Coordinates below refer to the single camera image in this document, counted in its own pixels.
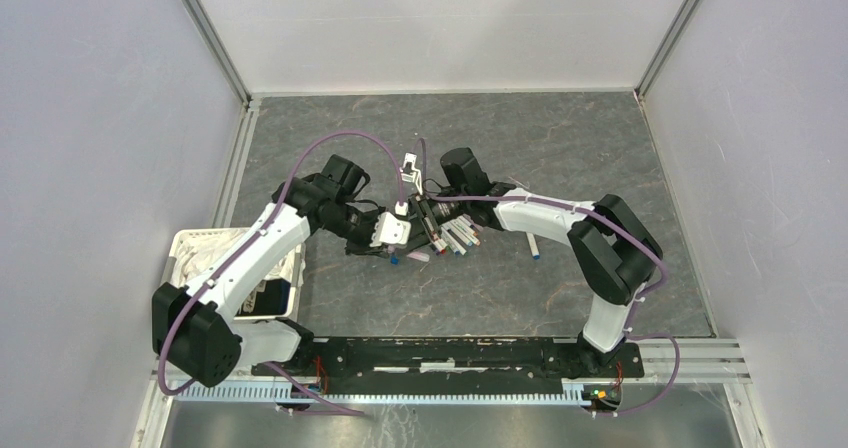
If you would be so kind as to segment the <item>orange cap marker pen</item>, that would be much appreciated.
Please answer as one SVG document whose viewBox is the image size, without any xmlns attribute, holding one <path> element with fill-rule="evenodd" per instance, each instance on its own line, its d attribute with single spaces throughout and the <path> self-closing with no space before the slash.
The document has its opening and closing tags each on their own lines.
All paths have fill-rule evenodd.
<svg viewBox="0 0 848 448">
<path fill-rule="evenodd" d="M 457 220 L 465 226 L 468 234 L 467 237 L 474 244 L 479 246 L 481 244 L 479 239 L 479 232 L 477 227 L 472 223 L 472 221 L 465 215 L 462 215 L 457 218 Z"/>
</svg>

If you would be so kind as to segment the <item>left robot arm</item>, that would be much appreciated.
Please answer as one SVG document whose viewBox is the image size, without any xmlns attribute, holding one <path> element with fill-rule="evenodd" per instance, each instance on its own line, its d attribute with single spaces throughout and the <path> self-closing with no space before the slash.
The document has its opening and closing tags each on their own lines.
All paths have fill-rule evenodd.
<svg viewBox="0 0 848 448">
<path fill-rule="evenodd" d="M 363 213 L 354 207 L 359 188 L 369 180 L 361 167 L 337 155 L 319 173 L 291 177 L 221 258 L 183 285 L 164 283 L 154 292 L 152 345 L 163 392 L 176 392 L 165 378 L 168 366 L 206 387 L 242 366 L 277 362 L 295 376 L 312 367 L 314 349 L 303 341 L 307 330 L 281 317 L 239 322 L 236 316 L 272 268 L 319 230 L 346 240 L 352 251 L 384 254 L 407 243 L 407 193 L 392 209 Z"/>
</svg>

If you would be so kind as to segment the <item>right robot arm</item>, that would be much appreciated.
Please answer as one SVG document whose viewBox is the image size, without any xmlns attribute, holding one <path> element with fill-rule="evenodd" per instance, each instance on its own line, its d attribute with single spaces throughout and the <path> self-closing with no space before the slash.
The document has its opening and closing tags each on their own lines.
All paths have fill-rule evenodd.
<svg viewBox="0 0 848 448">
<path fill-rule="evenodd" d="M 400 167 L 415 187 L 409 199 L 413 233 L 433 247 L 460 251 L 477 243 L 478 228 L 521 232 L 569 247 L 593 293 L 588 319 L 577 338 L 577 360 L 591 376 L 602 376 L 618 361 L 634 304 L 654 288 L 651 279 L 668 275 L 655 238 L 620 197 L 565 201 L 536 195 L 514 184 L 494 182 L 469 148 L 440 160 L 448 181 L 436 193 L 425 189 L 426 168 L 409 152 Z"/>
</svg>

